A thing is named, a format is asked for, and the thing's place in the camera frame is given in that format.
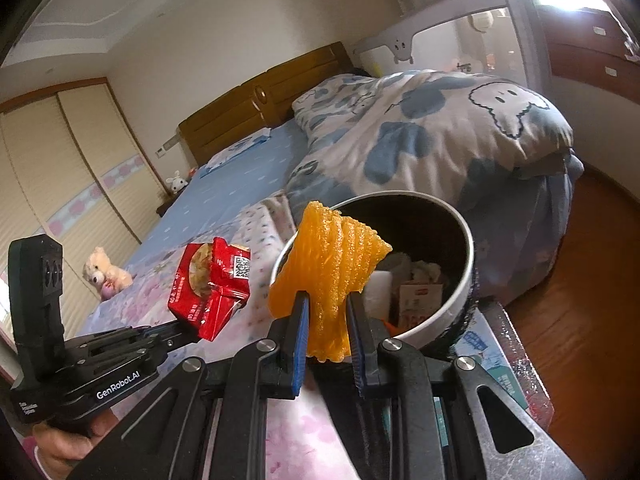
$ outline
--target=red package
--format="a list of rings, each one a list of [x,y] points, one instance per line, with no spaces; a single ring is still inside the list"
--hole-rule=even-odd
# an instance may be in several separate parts
[[[228,245],[224,238],[214,238],[210,248],[209,288],[203,293],[193,283],[191,269],[194,256],[200,260],[204,258],[208,247],[203,246],[206,244],[188,244],[185,248],[175,273],[168,307],[174,316],[196,327],[199,337],[213,341],[249,299],[251,253],[246,248]]]

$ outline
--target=nightstand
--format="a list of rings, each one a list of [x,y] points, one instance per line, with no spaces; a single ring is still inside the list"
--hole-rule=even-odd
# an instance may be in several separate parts
[[[178,193],[176,193],[175,195],[171,195],[160,207],[158,207],[158,209],[156,209],[156,213],[158,213],[158,216],[160,218],[162,218],[164,216],[164,213],[166,213],[166,210],[169,209],[176,200],[178,200],[178,197],[185,189],[186,188],[183,187],[180,191],[178,191]]]

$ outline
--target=human hand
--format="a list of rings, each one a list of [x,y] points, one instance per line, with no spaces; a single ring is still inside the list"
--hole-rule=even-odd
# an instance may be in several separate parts
[[[117,423],[111,410],[102,412],[91,423],[91,438],[52,428],[46,422],[36,424],[32,429],[36,457],[52,480],[64,480],[72,470],[69,461],[82,460]]]

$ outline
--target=plush toy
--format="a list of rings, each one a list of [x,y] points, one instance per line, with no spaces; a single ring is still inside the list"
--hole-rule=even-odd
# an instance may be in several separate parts
[[[111,265],[111,261],[102,247],[96,247],[89,255],[82,275],[100,293],[103,301],[110,300],[117,293],[133,283],[133,278],[126,270]]]
[[[176,171],[175,176],[168,178],[166,182],[171,184],[171,191],[173,194],[178,193],[178,191],[187,187],[188,184],[188,182],[180,176],[180,171]]]

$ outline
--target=wooden dresser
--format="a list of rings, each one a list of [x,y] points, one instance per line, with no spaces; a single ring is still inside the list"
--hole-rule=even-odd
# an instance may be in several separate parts
[[[609,12],[539,6],[552,73],[640,104],[640,64],[629,61],[625,34]]]

